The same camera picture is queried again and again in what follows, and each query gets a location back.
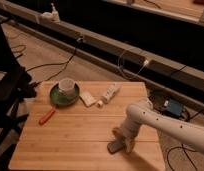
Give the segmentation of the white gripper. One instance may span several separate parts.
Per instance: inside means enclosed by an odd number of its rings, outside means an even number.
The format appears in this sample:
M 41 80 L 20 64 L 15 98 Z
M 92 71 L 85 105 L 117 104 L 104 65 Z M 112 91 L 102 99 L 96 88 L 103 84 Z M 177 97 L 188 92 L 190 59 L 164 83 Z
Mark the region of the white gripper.
M 120 125 L 120 129 L 118 127 L 112 129 L 112 133 L 117 139 L 126 138 L 125 145 L 128 154 L 130 154 L 135 147 L 134 139 L 138 136 L 140 127 L 141 125 L 139 123 L 135 123 L 131 120 L 124 120 Z

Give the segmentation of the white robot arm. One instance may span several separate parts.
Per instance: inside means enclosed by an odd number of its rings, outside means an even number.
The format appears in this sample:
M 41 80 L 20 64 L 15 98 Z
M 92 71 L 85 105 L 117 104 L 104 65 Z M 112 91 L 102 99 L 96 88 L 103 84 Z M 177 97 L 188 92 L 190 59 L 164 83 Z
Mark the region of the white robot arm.
M 126 108 L 126 118 L 112 132 L 125 143 L 127 152 L 134 148 L 140 127 L 148 125 L 204 154 L 204 127 L 157 114 L 149 99 L 141 99 Z

